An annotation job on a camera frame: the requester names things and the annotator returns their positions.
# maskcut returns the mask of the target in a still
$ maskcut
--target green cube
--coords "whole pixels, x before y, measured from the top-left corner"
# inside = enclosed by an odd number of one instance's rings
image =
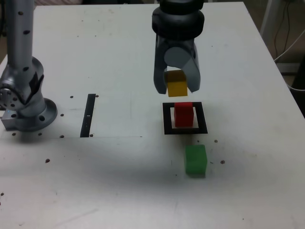
[[[204,175],[208,159],[204,145],[186,146],[185,172],[189,175]]]

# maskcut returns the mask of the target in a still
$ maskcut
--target yellow cube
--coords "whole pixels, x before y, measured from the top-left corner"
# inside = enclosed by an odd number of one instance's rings
[[[168,97],[187,96],[186,76],[182,70],[165,73]]]

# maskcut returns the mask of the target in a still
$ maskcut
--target tabletop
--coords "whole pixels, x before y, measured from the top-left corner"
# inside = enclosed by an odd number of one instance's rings
[[[156,7],[36,8],[58,116],[31,133],[0,125],[1,229],[305,228],[305,121],[244,4],[204,4],[201,87],[176,98],[153,85]],[[208,134],[164,135],[162,103],[185,101],[202,103]],[[206,176],[188,177],[185,146],[201,144]]]

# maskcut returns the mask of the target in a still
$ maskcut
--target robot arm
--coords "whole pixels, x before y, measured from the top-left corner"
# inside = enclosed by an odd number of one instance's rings
[[[53,101],[41,93],[43,66],[32,57],[34,0],[8,0],[8,63],[0,78],[2,122],[7,130],[35,131],[57,115]]]
[[[167,66],[183,70],[191,92],[200,88],[200,72],[194,39],[203,30],[200,12],[203,0],[161,0],[152,13],[152,29],[156,33],[154,84],[165,94]]]

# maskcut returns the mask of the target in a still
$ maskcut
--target wooden block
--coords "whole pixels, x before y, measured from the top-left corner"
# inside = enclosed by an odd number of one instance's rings
[[[176,127],[192,127],[194,121],[193,103],[175,103],[174,118]]]
[[[182,70],[166,72],[169,97],[187,96],[186,76]]]

